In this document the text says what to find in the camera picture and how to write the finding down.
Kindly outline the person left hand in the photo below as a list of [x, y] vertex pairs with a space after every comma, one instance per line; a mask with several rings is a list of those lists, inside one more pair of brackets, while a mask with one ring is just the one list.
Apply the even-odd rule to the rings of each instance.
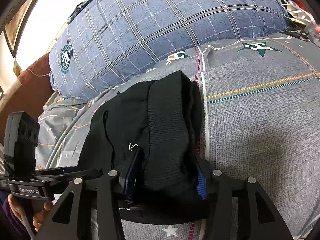
[[19, 202], [19, 199], [13, 196], [12, 194], [8, 195], [8, 203], [10, 206], [11, 211], [13, 212], [14, 216], [22, 223], [23, 216], [33, 214], [33, 227], [35, 231], [38, 232], [41, 228], [42, 224], [46, 220], [49, 211], [53, 208], [53, 202], [43, 202], [43, 207], [40, 210], [39, 207], [36, 208], [37, 213], [34, 211], [34, 208], [31, 208], [31, 211], [26, 211], [24, 206]]

